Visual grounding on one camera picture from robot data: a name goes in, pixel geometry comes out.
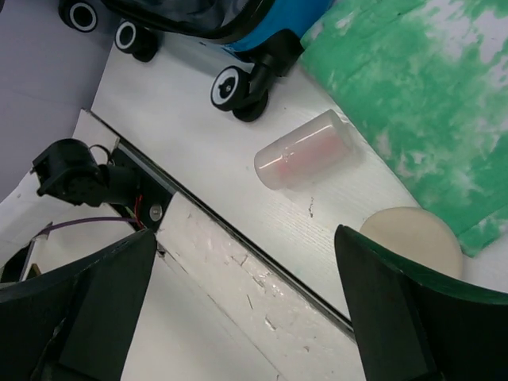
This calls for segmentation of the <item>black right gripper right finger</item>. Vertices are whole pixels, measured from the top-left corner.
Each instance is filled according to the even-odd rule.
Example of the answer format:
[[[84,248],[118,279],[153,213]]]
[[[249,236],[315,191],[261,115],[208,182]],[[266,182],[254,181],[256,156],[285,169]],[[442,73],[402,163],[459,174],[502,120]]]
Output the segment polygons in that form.
[[[368,380],[505,380],[507,295],[340,225],[337,267]]]

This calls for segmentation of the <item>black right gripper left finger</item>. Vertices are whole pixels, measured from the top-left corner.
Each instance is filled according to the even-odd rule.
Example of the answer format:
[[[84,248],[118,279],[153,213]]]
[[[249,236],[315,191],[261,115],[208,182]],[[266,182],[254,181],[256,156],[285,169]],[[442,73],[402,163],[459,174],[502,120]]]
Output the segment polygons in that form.
[[[1,290],[3,380],[119,380],[152,267],[152,231]]]

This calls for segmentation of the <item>round beige disc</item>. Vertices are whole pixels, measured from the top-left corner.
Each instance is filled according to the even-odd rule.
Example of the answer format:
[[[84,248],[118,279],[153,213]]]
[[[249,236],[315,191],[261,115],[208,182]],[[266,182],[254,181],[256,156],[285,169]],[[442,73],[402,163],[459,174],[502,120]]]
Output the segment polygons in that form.
[[[436,215],[395,207],[371,215],[360,233],[384,248],[454,279],[464,271],[463,253],[452,230]]]

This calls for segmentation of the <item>translucent plastic bottle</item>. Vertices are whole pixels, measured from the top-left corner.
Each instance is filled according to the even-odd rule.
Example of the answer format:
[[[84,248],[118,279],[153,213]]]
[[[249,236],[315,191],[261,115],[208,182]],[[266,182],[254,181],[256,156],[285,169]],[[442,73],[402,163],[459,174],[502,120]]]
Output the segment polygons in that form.
[[[254,156],[254,168],[267,188],[278,191],[301,186],[354,152],[349,128],[327,110],[283,135]]]

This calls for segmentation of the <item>green white tie-dye garment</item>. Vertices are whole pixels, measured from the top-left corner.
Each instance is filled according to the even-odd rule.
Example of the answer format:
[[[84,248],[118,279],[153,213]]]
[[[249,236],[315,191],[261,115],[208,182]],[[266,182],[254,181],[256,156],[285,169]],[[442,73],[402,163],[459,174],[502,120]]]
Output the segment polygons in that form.
[[[476,256],[507,231],[507,4],[339,1],[301,63]]]

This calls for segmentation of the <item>blue kids suitcase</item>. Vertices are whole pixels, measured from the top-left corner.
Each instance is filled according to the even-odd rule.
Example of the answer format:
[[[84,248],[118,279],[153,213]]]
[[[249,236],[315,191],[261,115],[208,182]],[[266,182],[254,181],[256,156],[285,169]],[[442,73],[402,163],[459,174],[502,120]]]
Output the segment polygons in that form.
[[[330,1],[104,1],[122,21],[116,48],[141,63],[160,50],[163,33],[218,46],[251,64],[223,69],[211,90],[212,105],[242,122],[265,111],[269,91],[303,53],[301,39],[332,6]]]

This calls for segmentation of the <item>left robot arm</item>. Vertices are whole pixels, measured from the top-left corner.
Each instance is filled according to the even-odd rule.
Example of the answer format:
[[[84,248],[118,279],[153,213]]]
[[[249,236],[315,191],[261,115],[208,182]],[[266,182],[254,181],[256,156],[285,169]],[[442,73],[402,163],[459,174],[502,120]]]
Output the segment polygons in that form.
[[[90,148],[72,138],[50,144],[33,161],[32,173],[39,180],[38,195],[52,196],[73,206],[128,206],[140,195],[137,171],[98,164]]]

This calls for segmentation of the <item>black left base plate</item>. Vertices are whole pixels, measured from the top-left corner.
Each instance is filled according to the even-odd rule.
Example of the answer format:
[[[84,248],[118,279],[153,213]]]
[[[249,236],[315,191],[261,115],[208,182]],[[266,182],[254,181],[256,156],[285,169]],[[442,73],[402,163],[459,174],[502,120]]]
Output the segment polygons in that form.
[[[122,216],[134,219],[135,229],[160,229],[172,197],[174,183],[152,160],[121,138],[107,164],[106,201]]]

